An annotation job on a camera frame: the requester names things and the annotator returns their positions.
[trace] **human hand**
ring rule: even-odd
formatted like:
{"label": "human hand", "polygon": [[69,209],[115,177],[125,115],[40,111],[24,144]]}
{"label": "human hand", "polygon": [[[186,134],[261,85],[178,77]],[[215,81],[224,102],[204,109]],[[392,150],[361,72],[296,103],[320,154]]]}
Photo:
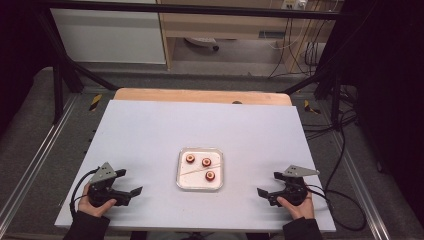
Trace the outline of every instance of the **human hand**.
{"label": "human hand", "polygon": [[81,212],[85,212],[93,217],[102,217],[103,214],[105,214],[111,207],[113,207],[113,205],[115,205],[116,200],[115,199],[111,199],[107,202],[105,202],[105,204],[103,204],[102,206],[96,208],[93,207],[93,205],[90,204],[89,200],[88,200],[88,189],[90,188],[90,184],[87,183],[84,186],[84,192],[83,192],[83,196],[81,198],[81,200],[78,203],[78,210]]}
{"label": "human hand", "polygon": [[285,198],[278,197],[277,201],[281,206],[285,207],[292,216],[293,220],[305,217],[306,219],[315,218],[314,204],[312,203],[312,193],[308,191],[305,200],[299,206],[294,206],[289,203]]}

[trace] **person's arm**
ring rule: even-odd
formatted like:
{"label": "person's arm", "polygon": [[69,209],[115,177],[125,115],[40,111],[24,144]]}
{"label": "person's arm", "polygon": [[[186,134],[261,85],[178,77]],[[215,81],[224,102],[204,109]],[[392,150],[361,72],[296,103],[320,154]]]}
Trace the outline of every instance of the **person's arm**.
{"label": "person's arm", "polygon": [[89,184],[85,185],[84,193],[78,204],[78,212],[72,222],[71,228],[63,238],[64,240],[102,240],[109,226],[110,220],[103,217],[116,200],[111,199],[102,206],[93,207],[88,201]]}
{"label": "person's arm", "polygon": [[308,192],[305,201],[299,206],[293,206],[285,198],[278,197],[277,201],[285,207],[293,221],[283,226],[285,240],[321,240],[317,221],[315,220],[312,193]]}

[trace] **small round object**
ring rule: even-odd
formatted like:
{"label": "small round object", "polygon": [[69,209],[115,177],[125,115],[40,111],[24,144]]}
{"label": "small round object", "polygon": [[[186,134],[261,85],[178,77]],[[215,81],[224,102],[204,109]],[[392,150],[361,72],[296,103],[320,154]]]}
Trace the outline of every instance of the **small round object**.
{"label": "small round object", "polygon": [[203,167],[209,167],[212,164],[212,161],[209,158],[203,158],[202,165]]}
{"label": "small round object", "polygon": [[186,161],[187,161],[188,163],[193,163],[195,159],[196,159],[196,158],[194,157],[194,155],[193,155],[193,154],[188,154],[188,155],[186,156]]}
{"label": "small round object", "polygon": [[206,172],[205,178],[210,182],[215,179],[215,173],[212,171],[208,171]]}

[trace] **gray carpet floor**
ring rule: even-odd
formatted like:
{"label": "gray carpet floor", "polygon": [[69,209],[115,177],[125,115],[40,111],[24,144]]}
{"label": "gray carpet floor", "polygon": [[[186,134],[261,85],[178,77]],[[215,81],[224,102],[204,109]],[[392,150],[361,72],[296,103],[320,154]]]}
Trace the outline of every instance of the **gray carpet floor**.
{"label": "gray carpet floor", "polygon": [[[233,49],[234,51],[242,51],[242,49]],[[184,56],[184,54],[190,54],[187,51],[208,50],[198,48],[193,50],[193,48],[187,47],[185,50],[178,49],[178,51],[180,53],[176,55],[176,59],[181,60],[181,62],[176,61],[176,66],[178,64],[184,65],[183,61],[194,61],[189,56]],[[229,51],[227,54],[237,54],[237,52]],[[219,58],[214,59],[214,62],[219,62]],[[264,92],[283,90],[302,79],[299,76],[285,76],[271,80],[261,77],[267,76],[268,70],[256,74],[249,71],[226,74],[222,71],[222,67],[216,67],[214,70],[215,74],[212,74],[212,72],[196,74],[176,68],[172,71],[155,70],[154,72],[141,71],[136,73],[110,71],[99,73],[99,75],[124,87]],[[84,159],[84,152],[90,146],[89,140],[95,134],[94,130],[102,118],[108,100],[112,99],[114,95],[114,92],[97,88],[97,85],[88,79],[84,79],[84,83],[87,85],[88,91],[79,94],[67,124],[11,222],[7,230],[10,239],[12,239],[13,234],[17,233],[60,236],[66,232],[66,230],[56,228],[53,225],[60,210],[59,204],[69,191],[79,165]],[[314,88],[315,86],[312,84],[302,89],[301,92],[293,94],[291,96],[292,101],[298,107],[303,124],[326,125],[327,121],[323,114],[304,110],[304,100],[309,100],[313,107],[320,106],[312,95]],[[96,111],[88,111],[97,92],[103,93],[103,97]],[[320,103],[329,104],[326,100]],[[2,171],[2,174],[0,174],[0,182],[2,183],[0,206],[6,204],[20,177],[24,174],[26,167],[47,135],[53,120],[53,107],[51,73],[49,71],[40,72],[23,107],[0,139],[0,169]],[[361,131],[361,126],[349,125],[345,128],[345,134],[347,148],[360,170],[360,174],[392,239],[424,239],[423,228],[403,199],[392,177],[377,171],[372,150]],[[331,134],[326,134],[310,140],[308,143],[316,167],[321,172],[320,180],[325,184],[339,156],[334,137]],[[356,198],[343,165],[339,167],[330,188]],[[330,198],[334,204],[334,216],[337,219],[349,226],[360,224],[361,216],[355,206],[337,196],[330,196]],[[369,227],[359,232],[346,230],[339,225],[336,225],[336,227],[336,232],[325,233],[324,237],[326,239],[374,239]],[[111,231],[108,235],[127,237],[129,233]]]}

